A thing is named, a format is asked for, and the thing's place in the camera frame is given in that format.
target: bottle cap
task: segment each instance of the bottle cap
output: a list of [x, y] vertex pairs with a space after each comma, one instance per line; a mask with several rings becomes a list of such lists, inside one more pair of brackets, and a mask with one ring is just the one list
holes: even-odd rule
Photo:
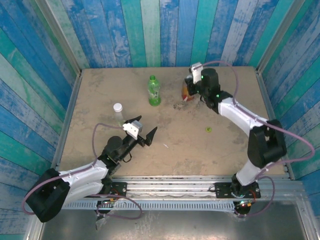
[[151, 82], [154, 82], [155, 80], [156, 80], [156, 76], [155, 76], [155, 75], [151, 75], [151, 76], [150, 76], [150, 81], [151, 81]]
[[115, 105], [113, 105], [113, 110], [116, 112], [116, 113], [120, 113], [122, 111], [122, 105], [121, 103], [116, 103]]

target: tabletop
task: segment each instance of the tabletop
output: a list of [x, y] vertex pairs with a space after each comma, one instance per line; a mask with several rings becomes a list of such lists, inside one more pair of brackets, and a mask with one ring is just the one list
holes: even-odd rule
[[[235, 76], [228, 67], [214, 67], [221, 89], [233, 94]], [[237, 100], [252, 112], [268, 118], [255, 71], [236, 67], [239, 75]], [[60, 170], [94, 160], [92, 133], [97, 123], [116, 126], [113, 105], [121, 103], [125, 119], [142, 115], [142, 137], [158, 130], [150, 147], [137, 145], [132, 160], [121, 163], [116, 176], [233, 175], [248, 160], [248, 136], [229, 119], [210, 110], [199, 96], [183, 101], [181, 90], [187, 67], [85, 69], [67, 134]], [[161, 104], [148, 101], [148, 80], [155, 75], [161, 84]], [[99, 154], [112, 136], [123, 130], [99, 126], [94, 146]], [[283, 175], [282, 165], [271, 175]]]

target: small green object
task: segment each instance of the small green object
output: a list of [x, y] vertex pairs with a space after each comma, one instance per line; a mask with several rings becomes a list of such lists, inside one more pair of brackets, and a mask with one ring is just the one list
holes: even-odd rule
[[149, 103], [151, 106], [155, 107], [161, 103], [159, 90], [160, 82], [154, 75], [151, 75], [150, 80], [148, 82]]

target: white lid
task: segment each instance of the white lid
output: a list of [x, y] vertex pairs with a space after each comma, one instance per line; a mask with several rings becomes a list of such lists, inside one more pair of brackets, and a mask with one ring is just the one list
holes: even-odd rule
[[122, 111], [122, 105], [121, 103], [116, 103], [115, 105], [113, 105], [113, 110], [116, 112], [116, 113], [120, 113]]

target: blue wooden wall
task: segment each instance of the blue wooden wall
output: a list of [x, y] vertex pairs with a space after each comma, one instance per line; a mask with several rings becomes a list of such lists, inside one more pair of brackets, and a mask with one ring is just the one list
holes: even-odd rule
[[35, 0], [0, 0], [0, 239], [21, 240], [21, 201], [50, 168], [76, 79]]
[[[282, 126], [316, 148], [312, 159], [291, 166], [320, 216], [320, 0], [305, 0], [262, 75]], [[285, 140], [289, 158], [310, 154], [301, 141]]]
[[46, 0], [80, 66], [257, 66], [294, 0]]

